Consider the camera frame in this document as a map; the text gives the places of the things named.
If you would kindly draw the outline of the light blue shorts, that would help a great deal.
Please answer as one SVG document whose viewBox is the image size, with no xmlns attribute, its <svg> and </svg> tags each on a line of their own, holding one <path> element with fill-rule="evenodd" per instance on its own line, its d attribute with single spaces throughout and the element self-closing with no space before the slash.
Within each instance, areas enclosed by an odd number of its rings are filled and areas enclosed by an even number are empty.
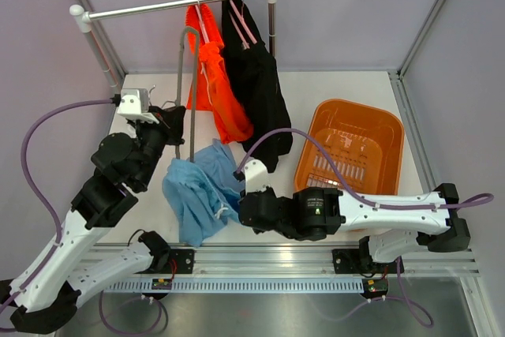
<svg viewBox="0 0 505 337">
<path fill-rule="evenodd" d="M 229 223 L 239 222 L 245 185 L 234 177 L 237 164 L 227 144 L 214 139 L 194 160 L 173 158 L 162 191 L 178 221 L 180 243 L 199 247 Z"/>
</svg>

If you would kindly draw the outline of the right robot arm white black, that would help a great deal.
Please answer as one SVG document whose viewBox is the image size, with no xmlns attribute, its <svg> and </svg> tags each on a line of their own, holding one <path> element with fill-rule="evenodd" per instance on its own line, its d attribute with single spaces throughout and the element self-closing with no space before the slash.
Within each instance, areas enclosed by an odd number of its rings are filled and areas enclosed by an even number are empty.
<svg viewBox="0 0 505 337">
<path fill-rule="evenodd" d="M 317 242 L 338 232 L 380 229 L 359 241 L 355 270 L 372 273 L 397 257 L 421 250 L 460 252 L 469 247 L 467 222 L 458 216 L 455 185 L 443 183 L 422 196 L 365 195 L 308 187 L 291 198 L 277 197 L 273 188 L 243 193 L 240 223 L 261 234 L 274 231 L 284 238 Z"/>
</svg>

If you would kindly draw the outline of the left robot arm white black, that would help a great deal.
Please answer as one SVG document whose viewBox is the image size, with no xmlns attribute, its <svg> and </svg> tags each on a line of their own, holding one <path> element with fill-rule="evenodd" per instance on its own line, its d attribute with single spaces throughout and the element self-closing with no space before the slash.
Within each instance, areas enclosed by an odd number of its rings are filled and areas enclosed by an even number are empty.
<svg viewBox="0 0 505 337">
<path fill-rule="evenodd" d="M 148 189 L 167 145 L 183 144 L 185 107 L 150 106 L 153 123 L 128 118 L 136 136 L 112 133 L 91 157 L 94 174 L 71 202 L 56 235 L 15 279 L 1 282 L 1 307 L 14 308 L 14 331 L 50 334 L 68 323 L 99 292 L 136 273 L 174 268 L 168 243 L 156 232 L 141 234 L 118 255 L 77 269 L 83 256 L 108 234 Z"/>
</svg>

